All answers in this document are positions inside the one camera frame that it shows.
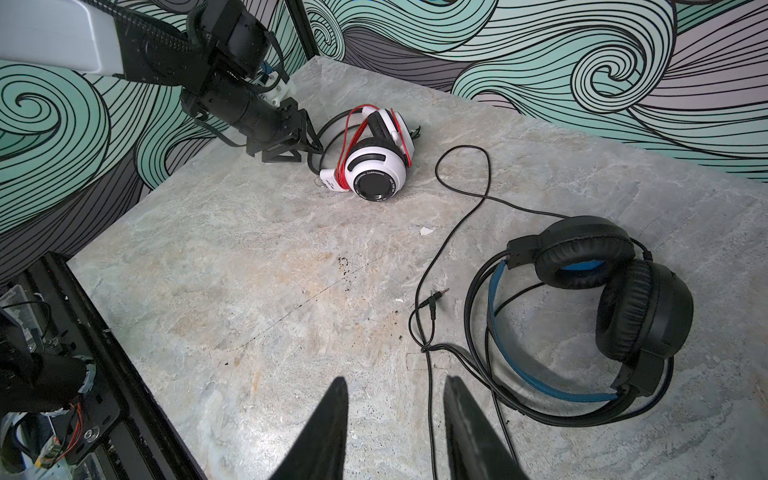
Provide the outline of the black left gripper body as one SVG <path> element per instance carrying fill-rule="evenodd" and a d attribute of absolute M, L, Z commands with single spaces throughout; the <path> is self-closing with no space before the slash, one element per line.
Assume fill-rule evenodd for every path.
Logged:
<path fill-rule="evenodd" d="M 264 163 L 298 163 L 306 147 L 306 127 L 302 110 L 294 98 L 278 107 L 261 98 L 250 98 L 242 127 L 246 153 L 261 155 Z"/>

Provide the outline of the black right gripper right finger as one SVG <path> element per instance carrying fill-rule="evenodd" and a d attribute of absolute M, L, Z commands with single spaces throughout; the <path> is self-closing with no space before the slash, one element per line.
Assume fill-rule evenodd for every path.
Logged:
<path fill-rule="evenodd" d="M 446 378 L 443 406 L 451 479 L 527 479 L 460 377 Z"/>

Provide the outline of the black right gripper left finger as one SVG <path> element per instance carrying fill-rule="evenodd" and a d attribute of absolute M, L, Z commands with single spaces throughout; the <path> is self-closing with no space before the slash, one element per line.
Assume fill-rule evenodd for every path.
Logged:
<path fill-rule="evenodd" d="M 336 377 L 271 479 L 342 479 L 348 411 L 347 382 Z"/>

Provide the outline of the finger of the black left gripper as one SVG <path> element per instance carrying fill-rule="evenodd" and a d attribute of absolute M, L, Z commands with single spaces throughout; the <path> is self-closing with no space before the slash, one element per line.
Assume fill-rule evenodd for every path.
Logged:
<path fill-rule="evenodd" d="M 302 114 L 302 133 L 303 143 L 307 153 L 323 152 L 323 144 L 315 131 L 308 113 Z"/>

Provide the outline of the white and black headphones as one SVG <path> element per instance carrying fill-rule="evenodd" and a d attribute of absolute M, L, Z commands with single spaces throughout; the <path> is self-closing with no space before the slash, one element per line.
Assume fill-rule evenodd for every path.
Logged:
<path fill-rule="evenodd" d="M 332 191 L 383 202 L 404 187 L 419 134 L 394 109 L 359 105 L 321 127 L 318 136 L 324 149 L 307 155 L 308 167 Z"/>

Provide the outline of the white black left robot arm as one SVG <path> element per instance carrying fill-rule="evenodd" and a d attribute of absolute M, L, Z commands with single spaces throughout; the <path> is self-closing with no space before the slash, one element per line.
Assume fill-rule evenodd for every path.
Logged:
<path fill-rule="evenodd" d="M 279 63 L 267 62 L 274 50 Z M 298 162 L 322 143 L 287 92 L 274 33 L 240 1 L 201 1 L 183 30 L 115 1 L 4 1 L 1 57 L 149 85 L 178 86 L 199 126 L 215 118 L 263 162 Z"/>

